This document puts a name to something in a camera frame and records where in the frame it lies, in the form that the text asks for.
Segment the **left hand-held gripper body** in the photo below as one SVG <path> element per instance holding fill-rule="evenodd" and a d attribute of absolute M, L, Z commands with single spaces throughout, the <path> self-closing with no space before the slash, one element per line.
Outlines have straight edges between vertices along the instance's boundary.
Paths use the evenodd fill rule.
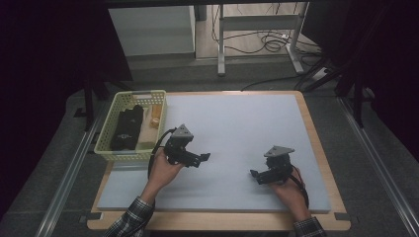
<path fill-rule="evenodd" d="M 193 140 L 194 136 L 184 124 L 177 127 L 167 140 L 164 152 L 170 164 L 181 163 L 189 167 L 191 161 L 199 159 L 199 155 L 186 150 L 186 146 Z"/>

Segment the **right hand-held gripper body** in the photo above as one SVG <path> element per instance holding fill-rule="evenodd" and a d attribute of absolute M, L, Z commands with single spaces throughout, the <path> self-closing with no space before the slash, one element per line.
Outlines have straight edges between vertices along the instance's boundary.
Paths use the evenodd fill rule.
<path fill-rule="evenodd" d="M 267 178 L 271 180 L 271 183 L 283 184 L 293 172 L 291 153 L 293 153 L 292 148 L 274 145 L 264 154 L 268 174 L 259 178 Z"/>

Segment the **black glove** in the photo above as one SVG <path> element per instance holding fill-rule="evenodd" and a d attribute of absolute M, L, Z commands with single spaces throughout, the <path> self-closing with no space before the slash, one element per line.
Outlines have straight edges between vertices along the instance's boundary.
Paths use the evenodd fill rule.
<path fill-rule="evenodd" d="M 110 148 L 115 151 L 134 150 L 139 132 L 136 130 L 116 130 L 112 136 Z"/>
<path fill-rule="evenodd" d="M 140 105 L 120 112 L 118 130 L 120 132 L 139 132 L 143 122 L 143 113 L 144 109 Z"/>

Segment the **pale green plastic basket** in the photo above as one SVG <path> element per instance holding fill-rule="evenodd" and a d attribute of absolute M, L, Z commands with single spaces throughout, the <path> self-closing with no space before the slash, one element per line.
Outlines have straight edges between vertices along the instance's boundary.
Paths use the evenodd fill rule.
<path fill-rule="evenodd" d="M 159 138 L 164 133 L 167 107 L 166 92 L 164 90 L 118 92 L 114 96 L 111 107 L 108 111 L 104 125 L 94 148 L 95 153 L 101 155 L 105 160 L 136 161 L 149 159 L 155 146 L 152 149 L 145 150 L 138 150 L 136 149 L 136 146 L 134 150 L 122 151 L 115 151 L 110 148 L 112 136 L 114 135 L 115 131 L 118 130 L 120 112 L 123 112 L 124 110 L 130 110 L 135 105 L 140 105 L 144 109 L 143 122 L 140 129 L 145 126 L 151 127 L 151 107 L 153 105 L 162 105 L 163 109 L 160 124 L 157 128 L 158 134 L 155 146 Z"/>

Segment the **person's left hand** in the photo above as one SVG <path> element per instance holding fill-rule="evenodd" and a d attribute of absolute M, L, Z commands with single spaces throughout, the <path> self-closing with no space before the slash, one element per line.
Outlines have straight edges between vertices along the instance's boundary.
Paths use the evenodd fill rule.
<path fill-rule="evenodd" d="M 159 148 L 154 157 L 147 188 L 156 196 L 161 189 L 176 178 L 183 167 L 181 163 L 170 164 L 164 150 Z"/>

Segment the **person's right hand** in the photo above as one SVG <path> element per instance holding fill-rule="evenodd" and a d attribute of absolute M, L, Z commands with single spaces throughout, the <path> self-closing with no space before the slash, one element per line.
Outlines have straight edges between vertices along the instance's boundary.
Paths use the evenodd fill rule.
<path fill-rule="evenodd" d="M 305 198 L 293 180 L 287 180 L 282 185 L 271 183 L 269 187 L 283 205 L 289 209 L 295 221 L 304 221 L 311 217 L 311 213 L 305 204 Z"/>

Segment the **white foam mat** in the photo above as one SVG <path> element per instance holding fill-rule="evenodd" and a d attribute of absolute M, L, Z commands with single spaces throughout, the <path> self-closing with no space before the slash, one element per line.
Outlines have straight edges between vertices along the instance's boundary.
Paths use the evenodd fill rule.
<path fill-rule="evenodd" d="M 252 177 L 266 170 L 265 153 L 291 149 L 313 212 L 330 210 L 322 175 L 296 97 L 287 95 L 170 95 L 167 128 L 185 125 L 187 146 L 207 153 L 199 167 L 184 168 L 156 198 L 159 211 L 276 212 L 285 206 Z"/>

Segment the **white power strip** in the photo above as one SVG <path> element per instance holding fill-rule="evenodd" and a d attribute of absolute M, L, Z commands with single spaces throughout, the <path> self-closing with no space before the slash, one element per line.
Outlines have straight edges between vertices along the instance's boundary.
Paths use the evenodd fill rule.
<path fill-rule="evenodd" d="M 329 73 L 329 69 L 326 67 L 320 68 L 312 77 L 311 79 L 314 81 L 318 81 L 325 77 Z"/>

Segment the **black metal stand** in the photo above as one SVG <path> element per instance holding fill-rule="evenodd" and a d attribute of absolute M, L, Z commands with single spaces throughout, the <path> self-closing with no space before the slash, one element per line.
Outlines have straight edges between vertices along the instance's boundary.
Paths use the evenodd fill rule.
<path fill-rule="evenodd" d="M 85 131 L 88 131 L 94 122 L 94 105 L 93 105 L 93 95 L 100 101 L 106 101 L 110 98 L 110 91 L 108 90 L 106 84 L 110 83 L 123 91 L 132 91 L 132 88 L 126 83 L 113 79 L 105 73 L 97 73 L 96 75 L 86 74 L 82 77 L 83 79 L 83 92 L 84 92 L 84 105 L 85 111 L 82 111 L 79 108 L 74 116 L 85 117 Z"/>
<path fill-rule="evenodd" d="M 335 95 L 339 98 L 347 97 L 350 91 L 353 91 L 352 116 L 356 124 L 359 127 L 363 127 L 362 105 L 363 102 L 369 102 L 370 99 L 366 99 L 364 96 L 364 78 L 360 70 L 359 56 L 350 58 L 343 65 L 335 67 L 322 78 L 304 86 L 307 80 L 311 79 L 322 67 L 327 66 L 329 63 L 330 60 L 327 57 L 319 59 L 304 74 L 300 75 L 300 79 L 294 88 L 302 93 L 308 93 L 334 79 L 338 79 L 338 83 L 334 89 Z"/>

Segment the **white cabinet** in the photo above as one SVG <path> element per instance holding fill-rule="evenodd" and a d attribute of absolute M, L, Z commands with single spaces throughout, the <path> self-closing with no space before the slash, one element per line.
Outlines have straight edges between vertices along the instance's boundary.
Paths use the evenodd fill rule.
<path fill-rule="evenodd" d="M 109 10 L 125 56 L 195 51 L 193 6 Z"/>

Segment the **dark curtain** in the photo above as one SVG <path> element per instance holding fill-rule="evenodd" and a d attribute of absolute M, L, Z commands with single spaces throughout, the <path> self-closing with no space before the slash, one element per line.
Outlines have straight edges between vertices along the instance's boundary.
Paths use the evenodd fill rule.
<path fill-rule="evenodd" d="M 0 218 L 85 86 L 130 70 L 106 0 L 0 0 Z"/>
<path fill-rule="evenodd" d="M 342 68 L 335 93 L 372 91 L 372 108 L 419 161 L 419 0 L 312 0 L 302 34 Z"/>

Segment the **aluminium rail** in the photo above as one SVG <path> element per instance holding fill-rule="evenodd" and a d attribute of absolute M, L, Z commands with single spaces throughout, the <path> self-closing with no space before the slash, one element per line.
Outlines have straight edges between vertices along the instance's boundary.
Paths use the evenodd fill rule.
<path fill-rule="evenodd" d="M 341 106 L 345 117 L 359 139 L 367 157 L 372 163 L 385 192 L 390 198 L 396 212 L 407 229 L 409 236 L 419 237 L 419 217 L 414 212 L 404 193 L 391 177 L 367 132 L 354 119 L 353 109 L 351 108 L 349 102 L 345 98 L 338 98 L 337 102 Z"/>
<path fill-rule="evenodd" d="M 63 211 L 67 199 L 70 195 L 72 187 L 78 176 L 79 170 L 84 162 L 85 156 L 89 150 L 89 146 L 95 136 L 95 133 L 103 120 L 103 116 L 106 113 L 107 103 L 102 102 L 99 104 L 96 110 L 96 118 L 93 120 L 90 128 L 83 133 L 82 139 L 79 142 L 75 153 L 70 159 L 70 163 L 67 166 L 65 173 L 57 187 L 57 190 L 49 203 L 48 209 L 46 210 L 40 226 L 35 234 L 35 237 L 51 237 L 55 226 L 58 222 L 59 216 Z"/>

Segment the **gray metal frame stand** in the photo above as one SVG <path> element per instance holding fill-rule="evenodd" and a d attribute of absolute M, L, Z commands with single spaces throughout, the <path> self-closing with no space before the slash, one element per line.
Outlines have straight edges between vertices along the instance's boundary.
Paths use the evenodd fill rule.
<path fill-rule="evenodd" d="M 296 74 L 302 74 L 302 65 L 296 56 L 295 46 L 305 19 L 305 13 L 308 3 L 304 2 L 299 11 L 295 14 L 288 15 L 271 15 L 271 16 L 229 16 L 223 14 L 224 6 L 219 5 L 219 23 L 218 23 L 218 51 L 217 51 L 217 74 L 225 75 L 225 53 L 224 39 L 225 32 L 237 31 L 262 31 L 262 30 L 291 30 L 293 32 L 292 39 L 286 44 L 288 56 L 293 64 Z"/>

